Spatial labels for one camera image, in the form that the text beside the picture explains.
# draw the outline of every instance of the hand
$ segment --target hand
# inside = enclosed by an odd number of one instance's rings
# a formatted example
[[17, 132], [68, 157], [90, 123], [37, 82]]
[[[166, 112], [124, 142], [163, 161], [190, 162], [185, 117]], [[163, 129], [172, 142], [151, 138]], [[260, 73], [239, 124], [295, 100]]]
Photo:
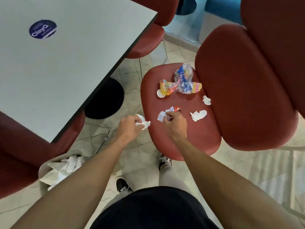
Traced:
[[180, 112], [166, 112], [166, 115], [173, 118], [171, 121], [169, 121], [167, 117], [164, 117], [163, 119], [163, 124], [165, 125], [167, 134], [172, 142], [186, 139], [188, 124], [183, 115]]
[[115, 138], [126, 145], [136, 139], [142, 128], [144, 128], [144, 125], [135, 126], [136, 122], [142, 123], [142, 120], [137, 115], [121, 119]]

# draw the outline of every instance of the crumpled napkin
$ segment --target crumpled napkin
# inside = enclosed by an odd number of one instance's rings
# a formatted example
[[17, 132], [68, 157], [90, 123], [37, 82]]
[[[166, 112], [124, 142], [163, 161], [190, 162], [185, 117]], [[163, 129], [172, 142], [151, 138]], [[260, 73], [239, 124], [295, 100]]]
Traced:
[[170, 120], [170, 116], [166, 115], [166, 112], [173, 112], [175, 109], [171, 107], [170, 109], [166, 109], [165, 112], [162, 111], [159, 113], [157, 120], [163, 122], [164, 117], [167, 117], [168, 120]]
[[208, 98], [207, 96], [203, 96], [203, 100], [205, 105], [211, 105], [211, 99]]
[[44, 175], [40, 181], [50, 185], [48, 191], [68, 177], [71, 173], [79, 169], [84, 163], [83, 157], [70, 156], [61, 162], [49, 162], [48, 166], [53, 168], [49, 173]]
[[194, 113], [191, 113], [193, 121], [198, 121], [202, 118], [204, 118], [207, 115], [207, 112], [205, 110], [201, 110], [200, 112], [195, 111]]
[[138, 123], [136, 122], [135, 123], [135, 126], [138, 126], [138, 125], [144, 125], [144, 128], [142, 128], [142, 130], [145, 130], [148, 128], [148, 126], [150, 126], [150, 121], [146, 121], [145, 118], [139, 114], [136, 114], [141, 120], [142, 120], [142, 123]]

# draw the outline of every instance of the person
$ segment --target person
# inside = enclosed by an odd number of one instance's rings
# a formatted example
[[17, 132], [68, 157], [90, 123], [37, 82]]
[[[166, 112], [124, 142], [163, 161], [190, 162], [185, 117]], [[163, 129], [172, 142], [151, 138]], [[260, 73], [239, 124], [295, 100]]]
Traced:
[[[187, 122], [167, 112], [164, 126], [177, 146], [200, 193], [225, 229], [301, 228], [270, 196], [225, 165], [196, 149], [187, 139]], [[108, 147], [40, 198], [12, 229], [82, 229], [98, 206], [112, 170], [129, 142], [141, 132], [138, 116], [123, 118]], [[216, 225], [162, 156], [159, 186], [132, 192], [123, 178], [118, 194], [93, 222], [100, 228], [204, 228]]]

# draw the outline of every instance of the person's left hand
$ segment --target person's left hand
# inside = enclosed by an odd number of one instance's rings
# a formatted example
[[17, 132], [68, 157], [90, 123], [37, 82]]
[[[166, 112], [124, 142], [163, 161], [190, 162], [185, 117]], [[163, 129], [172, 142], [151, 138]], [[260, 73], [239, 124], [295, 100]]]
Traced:
[[142, 120], [137, 115], [127, 116], [121, 119], [117, 129], [116, 139], [120, 140], [126, 145], [136, 139], [139, 136], [142, 128], [144, 128], [144, 125], [135, 126], [136, 122], [142, 123]]

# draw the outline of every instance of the chair leg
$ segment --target chair leg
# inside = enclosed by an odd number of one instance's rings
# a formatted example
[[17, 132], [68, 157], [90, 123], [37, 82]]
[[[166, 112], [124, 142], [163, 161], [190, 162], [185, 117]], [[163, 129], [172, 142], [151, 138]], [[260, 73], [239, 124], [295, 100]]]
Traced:
[[142, 68], [141, 68], [141, 60], [140, 60], [140, 58], [139, 58], [139, 63], [140, 63], [141, 79], [143, 79]]
[[101, 146], [98, 148], [98, 150], [92, 155], [93, 157], [100, 151], [100, 149], [101, 149], [101, 147], [103, 146], [103, 144], [105, 143], [105, 141], [106, 140], [108, 140], [108, 138], [109, 138], [109, 134], [110, 134], [110, 131], [111, 131], [111, 128], [110, 127], [108, 127], [108, 126], [101, 126], [101, 125], [96, 125], [96, 124], [91, 124], [91, 123], [86, 123], [86, 124], [88, 124], [88, 125], [94, 125], [94, 126], [97, 126], [97, 127], [99, 127], [99, 128], [106, 128], [106, 129], [108, 129], [109, 131], [108, 131], [108, 134], [107, 134], [107, 136], [104, 138], [104, 141], [103, 141], [103, 143], [101, 144]]
[[165, 47], [165, 41], [163, 39], [163, 44], [164, 44], [164, 50], [165, 50], [165, 54], [166, 54], [166, 60], [163, 64], [165, 64], [168, 61], [168, 56], [167, 56], [167, 51], [166, 51], [166, 47]]

